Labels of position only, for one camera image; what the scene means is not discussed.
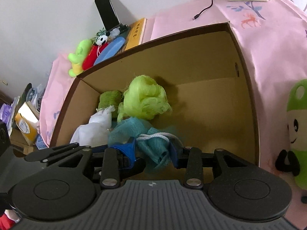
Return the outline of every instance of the green plush toy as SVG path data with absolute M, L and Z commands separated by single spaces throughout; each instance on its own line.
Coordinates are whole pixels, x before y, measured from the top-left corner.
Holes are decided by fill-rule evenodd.
M 295 183 L 307 190 L 307 79 L 295 84 L 287 105 L 290 151 L 282 150 L 276 160 L 276 169 L 292 172 Z M 307 203 L 307 196 L 301 201 Z
M 68 72 L 71 77 L 76 77 L 83 72 L 82 63 L 90 52 L 92 45 L 93 43 L 91 40 L 83 40 L 79 43 L 76 52 L 68 55 L 68 59 L 73 66 Z

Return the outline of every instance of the book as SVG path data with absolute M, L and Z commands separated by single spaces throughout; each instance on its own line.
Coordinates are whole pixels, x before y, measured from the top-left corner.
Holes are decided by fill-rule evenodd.
M 127 45 L 125 50 L 142 44 L 145 24 L 146 18 L 142 18 L 131 25 L 131 30 L 126 39 Z

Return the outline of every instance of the pink bedsheet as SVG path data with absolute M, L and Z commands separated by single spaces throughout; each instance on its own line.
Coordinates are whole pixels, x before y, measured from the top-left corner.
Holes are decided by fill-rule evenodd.
M 67 59 L 67 55 L 59 54 L 52 63 L 48 84 L 41 102 L 39 119 L 40 135 L 48 147 L 59 112 L 75 79 L 68 75 L 71 67 L 72 64 Z
M 300 229 L 307 226 L 307 205 L 300 202 L 303 191 L 291 174 L 274 167 L 282 149 L 289 149 L 286 104 L 291 87 L 307 78 L 307 16 L 290 0 L 228 2 L 214 5 L 197 20 L 192 18 L 211 0 L 194 0 L 154 18 L 151 40 L 182 30 L 230 21 L 246 60 L 259 120 L 261 167 L 285 179 L 293 200 L 286 218 Z

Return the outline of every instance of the purple package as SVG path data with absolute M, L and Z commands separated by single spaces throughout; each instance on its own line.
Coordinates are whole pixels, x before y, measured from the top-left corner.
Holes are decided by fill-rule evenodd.
M 7 123 L 10 119 L 12 107 L 8 104 L 3 104 L 0 109 L 0 120 Z

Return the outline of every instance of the green yarn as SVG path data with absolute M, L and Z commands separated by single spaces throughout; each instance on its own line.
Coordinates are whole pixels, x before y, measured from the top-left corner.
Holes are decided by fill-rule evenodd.
M 112 118 L 118 116 L 118 106 L 122 101 L 122 93 L 120 91 L 109 91 L 100 95 L 98 109 L 105 109 L 114 105 L 115 111 L 112 112 Z
M 117 122 L 124 117 L 151 120 L 157 114 L 171 110 L 162 86 L 149 76 L 141 75 L 133 79 L 124 92 L 124 102 L 119 104 Z

